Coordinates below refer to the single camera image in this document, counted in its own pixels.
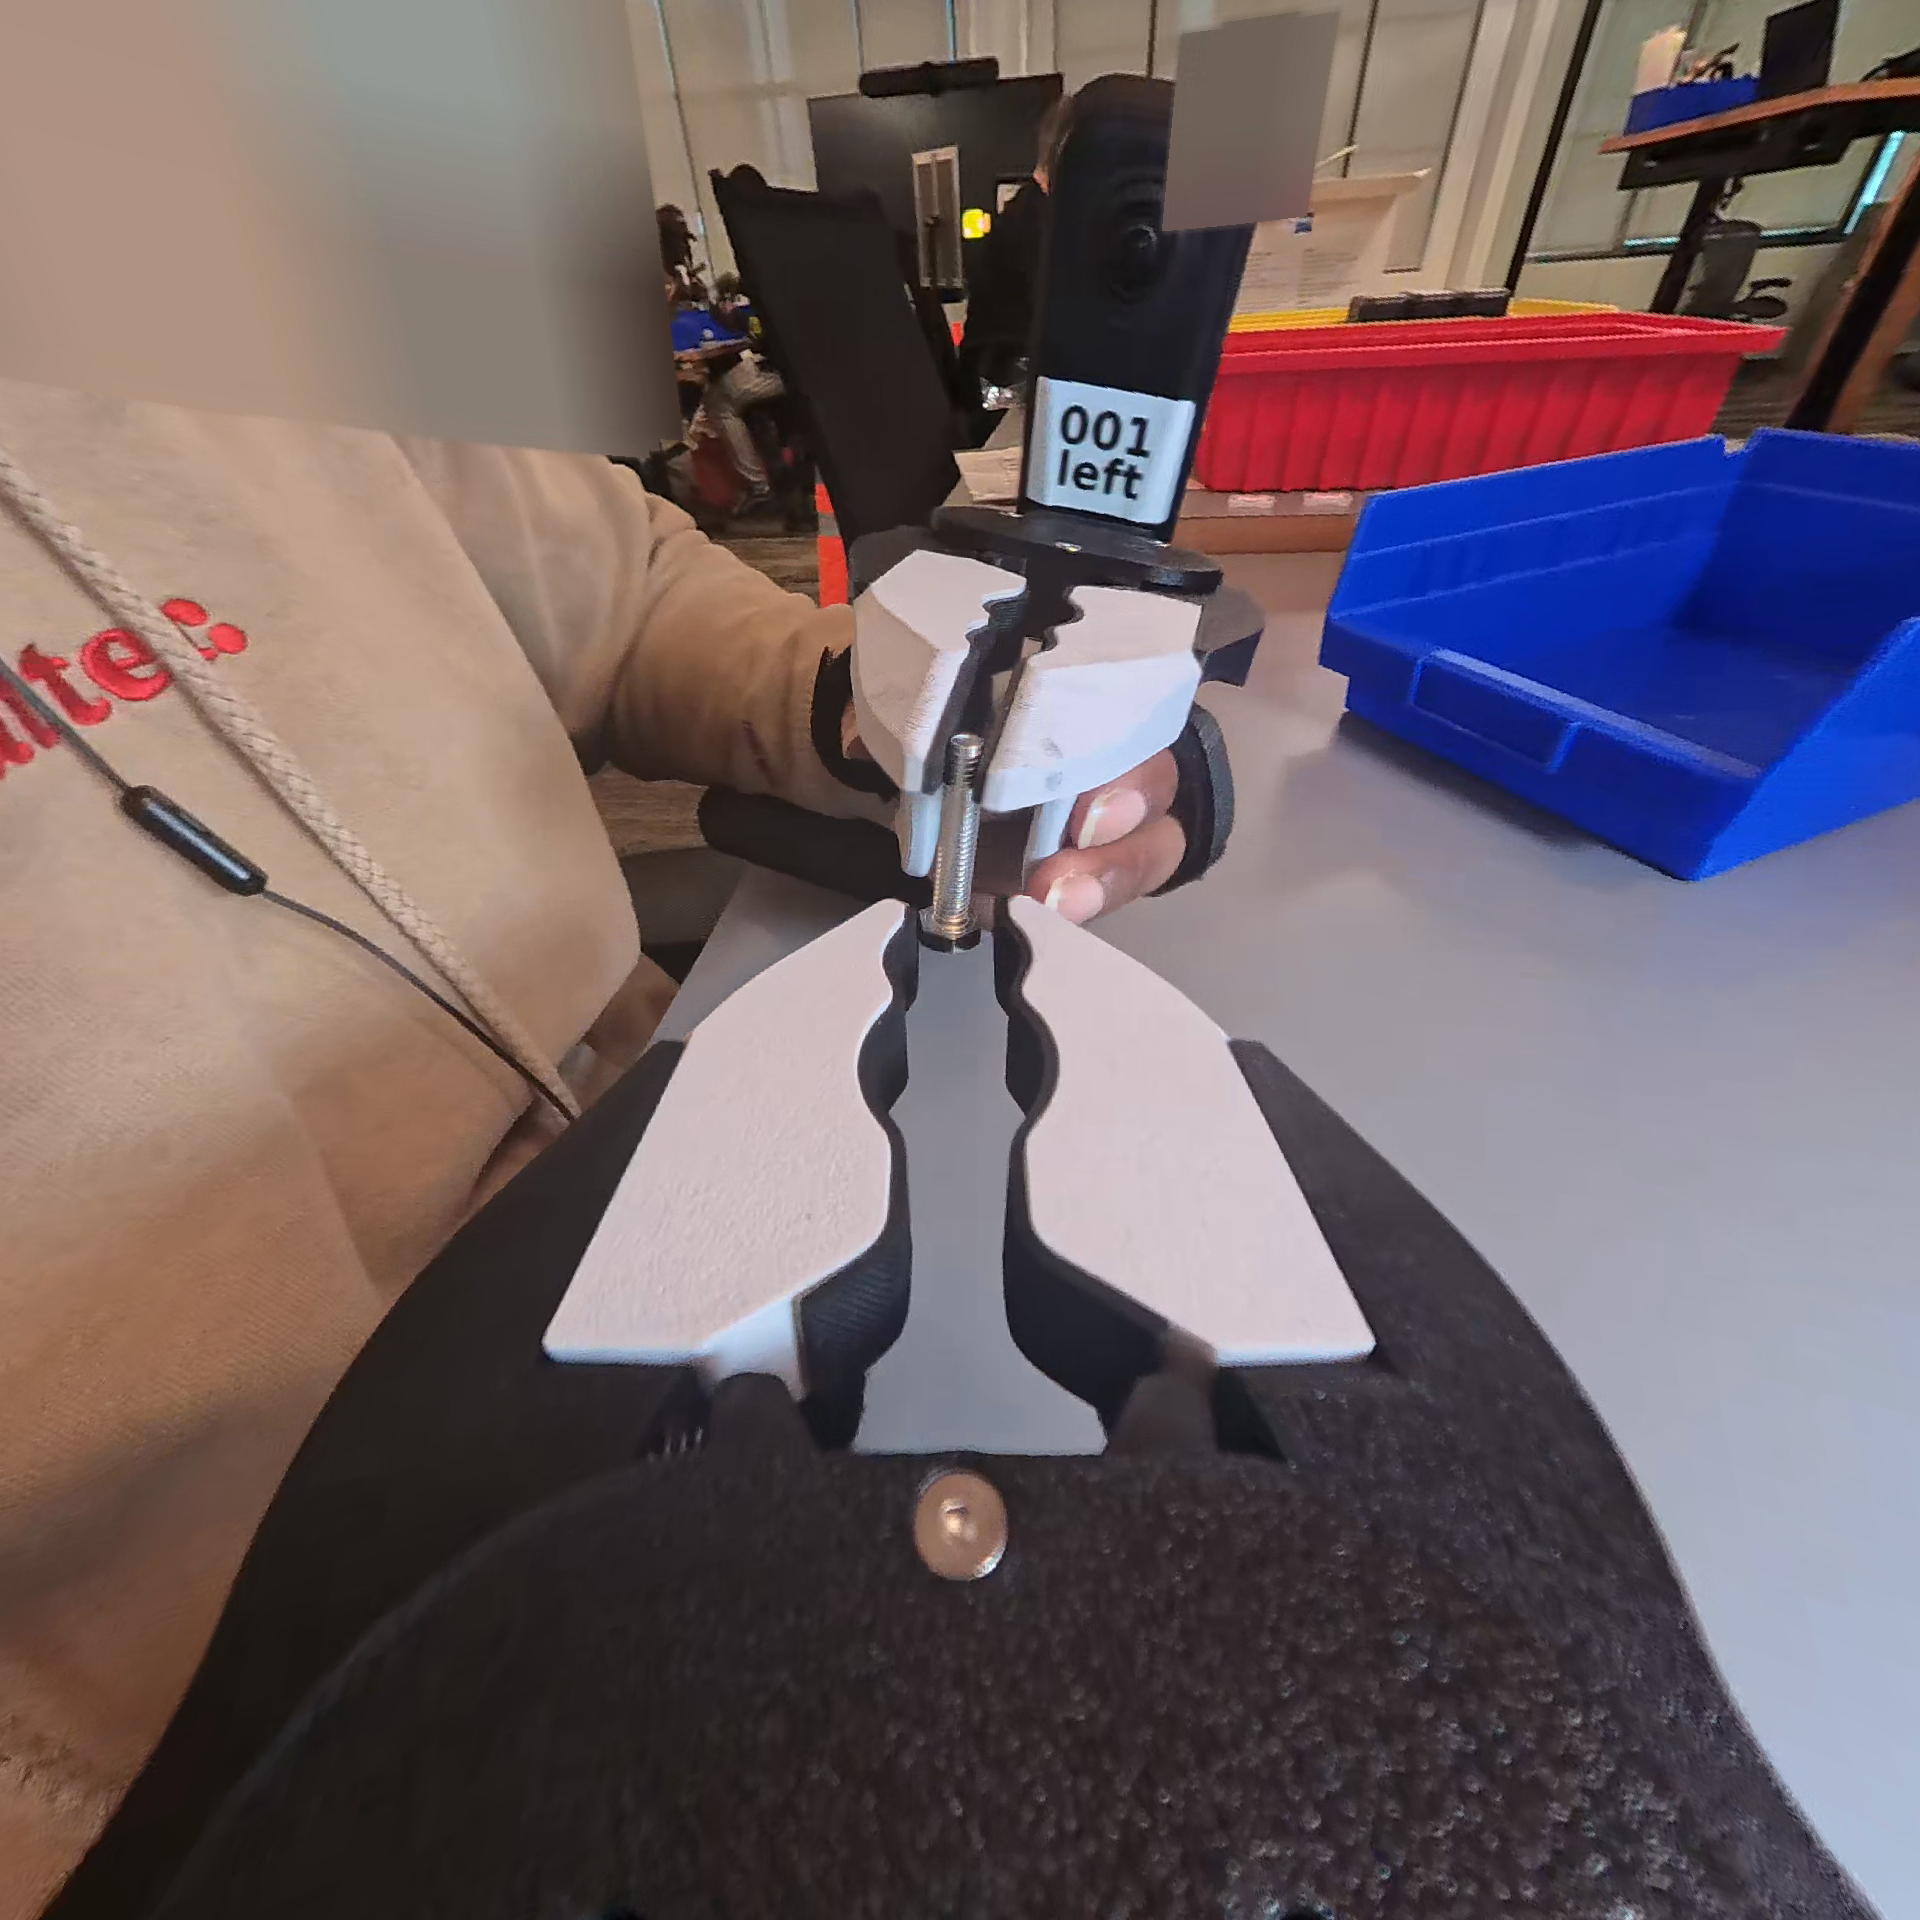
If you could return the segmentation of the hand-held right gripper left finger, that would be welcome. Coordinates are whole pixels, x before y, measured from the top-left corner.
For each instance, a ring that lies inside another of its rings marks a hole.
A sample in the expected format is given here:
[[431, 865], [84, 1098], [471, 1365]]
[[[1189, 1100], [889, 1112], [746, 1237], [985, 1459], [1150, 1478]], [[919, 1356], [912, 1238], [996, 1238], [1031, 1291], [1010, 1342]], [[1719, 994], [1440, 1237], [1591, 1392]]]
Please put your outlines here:
[[919, 925], [872, 904], [721, 998], [543, 1330], [560, 1362], [772, 1376], [855, 1394], [905, 1329], [905, 1014]]

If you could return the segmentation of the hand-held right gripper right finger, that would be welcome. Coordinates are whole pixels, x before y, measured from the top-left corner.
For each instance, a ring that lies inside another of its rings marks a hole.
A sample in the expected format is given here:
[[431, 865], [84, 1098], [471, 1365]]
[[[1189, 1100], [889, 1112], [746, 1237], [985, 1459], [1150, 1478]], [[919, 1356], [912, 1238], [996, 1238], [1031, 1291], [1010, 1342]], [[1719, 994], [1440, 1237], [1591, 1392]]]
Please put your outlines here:
[[1165, 1368], [1369, 1360], [1376, 1333], [1240, 1049], [1133, 955], [1031, 899], [998, 907], [1000, 1243], [1020, 1353], [1098, 1420]]

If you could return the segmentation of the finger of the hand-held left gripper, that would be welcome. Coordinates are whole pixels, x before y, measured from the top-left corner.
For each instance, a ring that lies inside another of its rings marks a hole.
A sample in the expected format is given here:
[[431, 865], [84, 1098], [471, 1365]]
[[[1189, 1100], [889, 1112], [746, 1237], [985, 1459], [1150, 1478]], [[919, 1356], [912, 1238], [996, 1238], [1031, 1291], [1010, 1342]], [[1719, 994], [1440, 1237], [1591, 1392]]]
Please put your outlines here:
[[989, 814], [1071, 806], [1162, 753], [1200, 686], [1198, 604], [1133, 588], [1069, 588], [1074, 618], [1023, 661], [986, 757]]
[[993, 659], [1005, 641], [1032, 638], [1032, 581], [1005, 566], [919, 548], [887, 566], [853, 604], [849, 683], [855, 726], [898, 790], [900, 867], [927, 878], [944, 821], [945, 750], [966, 732], [969, 701], [982, 693], [986, 718], [978, 803], [989, 811], [1037, 803], [1031, 742], [1032, 670], [1012, 665], [996, 694]]

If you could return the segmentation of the silver bolt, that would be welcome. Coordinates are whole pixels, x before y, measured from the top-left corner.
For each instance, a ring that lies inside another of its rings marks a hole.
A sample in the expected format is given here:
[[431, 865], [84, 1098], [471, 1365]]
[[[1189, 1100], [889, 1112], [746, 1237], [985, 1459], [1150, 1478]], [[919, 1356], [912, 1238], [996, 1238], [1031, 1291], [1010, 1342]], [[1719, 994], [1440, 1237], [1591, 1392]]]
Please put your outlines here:
[[974, 909], [978, 837], [975, 772], [982, 748], [982, 736], [954, 732], [944, 753], [940, 834], [930, 865], [927, 906], [958, 918]]

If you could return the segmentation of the person's left forearm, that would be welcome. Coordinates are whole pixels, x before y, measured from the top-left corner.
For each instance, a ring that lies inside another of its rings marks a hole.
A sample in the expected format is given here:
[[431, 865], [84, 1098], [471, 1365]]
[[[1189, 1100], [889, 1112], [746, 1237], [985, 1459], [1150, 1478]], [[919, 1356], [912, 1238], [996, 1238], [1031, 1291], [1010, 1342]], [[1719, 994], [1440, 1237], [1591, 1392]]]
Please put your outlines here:
[[769, 582], [631, 472], [541, 456], [538, 680], [567, 732], [633, 777], [877, 821], [848, 721], [849, 608]]

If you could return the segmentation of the person's left hand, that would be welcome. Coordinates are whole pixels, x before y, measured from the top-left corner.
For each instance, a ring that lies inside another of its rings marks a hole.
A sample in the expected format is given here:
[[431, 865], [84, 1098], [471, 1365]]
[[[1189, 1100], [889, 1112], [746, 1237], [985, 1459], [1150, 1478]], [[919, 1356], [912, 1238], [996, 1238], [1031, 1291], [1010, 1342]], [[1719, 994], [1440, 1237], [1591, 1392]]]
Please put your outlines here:
[[1178, 779], [1175, 754], [1158, 753], [1088, 790], [1071, 806], [1063, 844], [1026, 872], [1017, 892], [1079, 925], [1157, 894], [1185, 854], [1175, 814]]

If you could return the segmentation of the red plastic bin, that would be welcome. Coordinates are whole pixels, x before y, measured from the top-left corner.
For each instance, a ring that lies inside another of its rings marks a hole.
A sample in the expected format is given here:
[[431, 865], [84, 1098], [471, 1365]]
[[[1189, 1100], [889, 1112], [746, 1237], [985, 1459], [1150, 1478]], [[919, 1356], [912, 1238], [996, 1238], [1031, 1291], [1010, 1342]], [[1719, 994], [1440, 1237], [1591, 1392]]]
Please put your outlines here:
[[1482, 320], [1233, 322], [1190, 477], [1216, 493], [1414, 489], [1695, 442], [1784, 328], [1541, 305]]

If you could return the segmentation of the yellow plastic bin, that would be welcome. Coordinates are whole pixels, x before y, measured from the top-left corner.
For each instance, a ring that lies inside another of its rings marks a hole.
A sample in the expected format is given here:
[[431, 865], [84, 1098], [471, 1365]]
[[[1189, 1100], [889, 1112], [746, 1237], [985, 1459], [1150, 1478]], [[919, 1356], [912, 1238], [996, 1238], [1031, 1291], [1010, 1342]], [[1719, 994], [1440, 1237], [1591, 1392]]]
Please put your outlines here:
[[1242, 310], [1229, 333], [1329, 330], [1341, 325], [1398, 325], [1446, 320], [1541, 320], [1616, 313], [1610, 305], [1558, 297], [1519, 297], [1506, 290], [1358, 294], [1345, 305]]

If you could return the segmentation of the person's beige hoodie torso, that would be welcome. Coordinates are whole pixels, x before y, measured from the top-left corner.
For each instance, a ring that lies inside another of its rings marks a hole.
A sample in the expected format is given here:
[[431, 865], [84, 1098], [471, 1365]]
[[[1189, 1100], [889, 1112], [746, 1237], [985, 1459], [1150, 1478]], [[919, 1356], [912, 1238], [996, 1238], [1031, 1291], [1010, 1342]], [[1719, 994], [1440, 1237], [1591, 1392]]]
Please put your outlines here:
[[[541, 680], [553, 451], [7, 379], [5, 449], [591, 1102], [670, 985]], [[5, 689], [5, 1915], [148, 1760], [383, 1312], [560, 1118], [329, 928], [136, 829]]]

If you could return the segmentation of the blue plastic bin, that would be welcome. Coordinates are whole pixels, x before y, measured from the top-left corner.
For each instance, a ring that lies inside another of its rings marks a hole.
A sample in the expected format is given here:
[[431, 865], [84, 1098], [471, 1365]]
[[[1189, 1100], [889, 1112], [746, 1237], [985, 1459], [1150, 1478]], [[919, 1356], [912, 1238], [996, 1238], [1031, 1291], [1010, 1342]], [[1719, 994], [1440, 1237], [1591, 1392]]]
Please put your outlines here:
[[1761, 429], [1374, 496], [1321, 665], [1678, 881], [1916, 803], [1918, 446]]

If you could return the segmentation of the wooden standing desk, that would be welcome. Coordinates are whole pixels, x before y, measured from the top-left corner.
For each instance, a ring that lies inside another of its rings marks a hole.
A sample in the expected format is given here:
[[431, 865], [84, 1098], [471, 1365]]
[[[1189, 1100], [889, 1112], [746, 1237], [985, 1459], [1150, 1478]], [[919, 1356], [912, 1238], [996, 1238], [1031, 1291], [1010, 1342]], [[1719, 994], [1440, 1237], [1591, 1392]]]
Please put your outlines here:
[[[1623, 158], [1623, 192], [1694, 188], [1647, 310], [1674, 310], [1727, 184], [1828, 165], [1858, 139], [1916, 130], [1918, 80], [1861, 80], [1604, 139], [1599, 153]], [[1790, 429], [1855, 432], [1916, 313], [1918, 176], [1908, 176], [1817, 337]]]

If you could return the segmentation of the beige hoodie drawstring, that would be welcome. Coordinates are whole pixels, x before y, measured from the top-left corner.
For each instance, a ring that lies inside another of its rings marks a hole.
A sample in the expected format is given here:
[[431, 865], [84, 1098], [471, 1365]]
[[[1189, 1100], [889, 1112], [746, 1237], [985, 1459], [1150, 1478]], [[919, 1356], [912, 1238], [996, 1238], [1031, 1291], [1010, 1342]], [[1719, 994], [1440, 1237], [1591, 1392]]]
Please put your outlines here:
[[201, 716], [253, 765], [278, 803], [297, 816], [298, 825], [322, 844], [380, 913], [431, 962], [434, 972], [462, 996], [466, 1010], [477, 1017], [487, 1036], [503, 1043], [514, 1058], [529, 1060], [529, 1043], [521, 1036], [511, 1010], [492, 993], [487, 981], [466, 962], [460, 947], [421, 904], [380, 867], [360, 837], [344, 824], [327, 793], [322, 793], [318, 779], [306, 772], [303, 764], [271, 732], [260, 710], [238, 690], [228, 689], [201, 659], [198, 644], [185, 638], [177, 625], [159, 613], [148, 594], [132, 588], [124, 571], [105, 560], [60, 514], [57, 506], [37, 486], [9, 449], [2, 451], [2, 489], [12, 512], [66, 564], [118, 627], [150, 644], [156, 657], [172, 667], [175, 682], [190, 693]]

